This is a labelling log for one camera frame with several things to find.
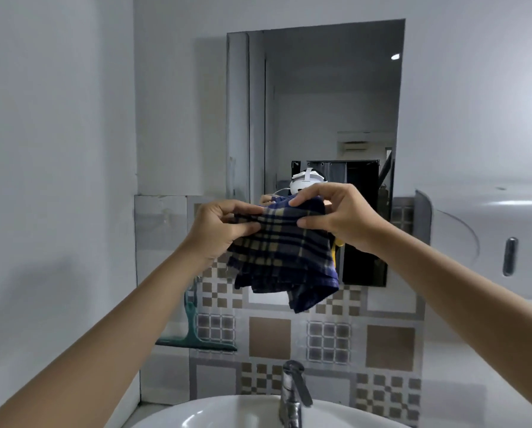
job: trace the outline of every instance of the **sink rim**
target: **sink rim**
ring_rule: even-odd
[[[133,428],[151,428],[152,426],[158,426],[156,424],[168,424],[170,422],[180,424],[186,419],[196,414],[198,411],[208,407],[209,405],[232,405],[241,402],[252,401],[271,401],[273,404],[277,404],[280,401],[280,396],[277,395],[225,395],[225,396],[212,396],[210,398],[194,399],[181,404],[176,404],[168,409],[160,410],[147,418],[139,421],[133,426]],[[313,405],[316,409],[326,411],[332,414],[338,414],[345,412],[351,415],[358,414],[360,416],[359,426],[362,426],[363,421],[373,422],[380,424],[382,428],[406,428],[405,425],[399,422],[392,421],[382,416],[378,416],[367,411],[355,409],[353,407],[344,406],[328,401],[320,401],[318,399],[313,400]]]

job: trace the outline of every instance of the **forearm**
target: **forearm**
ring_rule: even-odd
[[[379,230],[374,246],[376,255],[532,403],[532,303],[392,225]]]
[[[0,408],[0,428],[102,428],[204,266],[178,249]]]

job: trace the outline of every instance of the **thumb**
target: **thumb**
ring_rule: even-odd
[[[327,215],[307,216],[298,219],[298,227],[309,230],[326,230],[329,231],[329,217]]]
[[[232,233],[232,239],[238,237],[250,236],[260,231],[261,225],[257,222],[247,222],[244,224],[229,224]]]

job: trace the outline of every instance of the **white headset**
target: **white headset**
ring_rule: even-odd
[[[308,186],[315,183],[325,183],[326,181],[327,180],[325,180],[317,171],[314,171],[313,168],[307,168],[305,171],[291,177],[290,192],[292,195],[295,195]]]

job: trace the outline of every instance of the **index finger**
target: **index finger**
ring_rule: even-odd
[[[296,207],[317,196],[321,196],[324,200],[331,201],[333,196],[345,188],[346,184],[344,183],[315,183],[299,191],[289,204],[292,207]]]
[[[228,215],[229,213],[247,213],[248,215],[260,215],[264,210],[264,207],[262,206],[248,204],[247,202],[240,200],[218,201],[216,205],[222,211],[222,215]]]

